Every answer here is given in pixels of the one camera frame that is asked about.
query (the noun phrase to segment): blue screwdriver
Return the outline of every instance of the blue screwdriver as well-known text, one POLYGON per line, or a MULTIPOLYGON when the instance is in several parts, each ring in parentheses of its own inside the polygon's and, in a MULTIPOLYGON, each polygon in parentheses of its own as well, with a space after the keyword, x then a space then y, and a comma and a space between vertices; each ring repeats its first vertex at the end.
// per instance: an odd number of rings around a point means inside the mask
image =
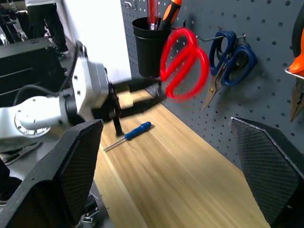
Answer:
POLYGON ((125 134, 123 139, 121 139, 121 140, 117 141, 116 143, 114 143, 113 145, 105 148, 104 152, 109 151, 110 149, 118 146, 119 144, 121 144, 125 141, 130 141, 131 139, 133 139, 133 138, 137 137, 138 135, 149 130, 151 128, 151 126, 152 126, 151 122, 145 122, 144 124, 141 124, 139 127, 133 129, 131 132, 125 134))

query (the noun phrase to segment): black cup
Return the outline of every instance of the black cup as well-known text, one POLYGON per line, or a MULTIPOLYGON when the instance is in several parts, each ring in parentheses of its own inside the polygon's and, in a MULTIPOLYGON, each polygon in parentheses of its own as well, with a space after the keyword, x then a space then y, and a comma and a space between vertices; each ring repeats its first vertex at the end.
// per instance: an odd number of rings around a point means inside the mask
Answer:
POLYGON ((162 50, 171 28, 149 30, 148 19, 133 21, 133 34, 136 40, 138 70, 143 77, 159 77, 162 50))

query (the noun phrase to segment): blue scissors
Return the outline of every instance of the blue scissors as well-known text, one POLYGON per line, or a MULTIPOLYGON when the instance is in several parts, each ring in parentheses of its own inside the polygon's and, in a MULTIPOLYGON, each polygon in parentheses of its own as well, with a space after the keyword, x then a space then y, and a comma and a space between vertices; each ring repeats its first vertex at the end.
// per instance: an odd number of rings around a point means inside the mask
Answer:
POLYGON ((234 32, 219 31, 216 33, 216 37, 222 38, 214 40, 210 49, 209 61, 213 80, 201 112, 206 109, 215 94, 223 86, 229 87, 237 85, 249 75, 251 70, 257 64, 257 57, 251 50, 250 45, 244 41, 238 42, 237 36, 234 32), (221 45, 224 38, 227 38, 228 44, 226 50, 222 52, 221 45), (217 53, 219 60, 217 65, 214 63, 215 53, 217 53), (244 67, 246 67, 246 69, 238 79, 234 81, 229 79, 232 71, 236 71, 244 67))

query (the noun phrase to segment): wooden tabletop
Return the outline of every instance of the wooden tabletop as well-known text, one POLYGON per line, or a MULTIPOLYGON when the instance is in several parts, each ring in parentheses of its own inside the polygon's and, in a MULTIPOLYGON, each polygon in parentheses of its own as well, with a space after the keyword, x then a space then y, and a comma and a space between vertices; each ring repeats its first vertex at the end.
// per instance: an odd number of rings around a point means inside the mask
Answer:
POLYGON ((121 124, 129 132, 146 121, 150 131, 107 153, 113 123, 102 132, 95 182, 117 228, 269 228, 243 173, 165 107, 121 124))

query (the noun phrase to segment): pegboard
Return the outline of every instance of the pegboard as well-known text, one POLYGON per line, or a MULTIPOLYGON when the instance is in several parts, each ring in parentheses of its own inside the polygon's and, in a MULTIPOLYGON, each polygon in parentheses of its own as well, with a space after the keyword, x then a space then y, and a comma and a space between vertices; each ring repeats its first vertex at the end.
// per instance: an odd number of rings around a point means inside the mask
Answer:
MULTIPOLYGON (((132 77, 138 77, 132 21, 147 16, 147 0, 130 0, 133 8, 128 9, 124 2, 121 0, 131 73, 132 77)), ((167 4, 167 0, 159 1, 161 15, 167 4)), ((278 128, 304 152, 304 112, 293 123, 289 122, 295 78, 284 72, 294 59, 291 50, 292 30, 302 4, 302 0, 185 0, 173 24, 175 28, 181 27, 186 19, 186 27, 204 39, 214 37, 219 28, 232 30, 238 36, 245 33, 246 42, 258 58, 258 64, 245 81, 234 87, 222 88, 203 112, 200 109, 206 97, 204 91, 182 105, 170 99, 163 103, 239 168, 237 146, 229 126, 229 119, 233 116, 278 128)), ((208 55, 211 44, 200 42, 208 55)), ((171 57, 184 45, 180 39, 171 57)), ((234 72, 231 77, 237 77, 238 74, 234 72)), ((195 66, 179 91, 190 90, 198 75, 199 68, 195 66)))

